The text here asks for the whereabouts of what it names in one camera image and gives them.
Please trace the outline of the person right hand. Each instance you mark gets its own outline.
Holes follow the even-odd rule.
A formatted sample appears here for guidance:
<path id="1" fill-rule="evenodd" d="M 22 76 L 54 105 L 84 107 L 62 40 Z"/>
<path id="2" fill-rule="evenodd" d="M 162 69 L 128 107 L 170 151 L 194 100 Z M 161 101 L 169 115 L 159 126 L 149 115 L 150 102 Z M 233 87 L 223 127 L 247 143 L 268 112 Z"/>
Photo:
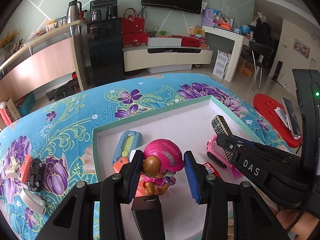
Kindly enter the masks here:
<path id="1" fill-rule="evenodd" d="M 299 212 L 297 210 L 280 210 L 270 208 L 280 221 L 283 228 L 288 229 Z M 319 219 L 305 212 L 300 220 L 291 229 L 296 234 L 295 239 L 319 239 Z"/>

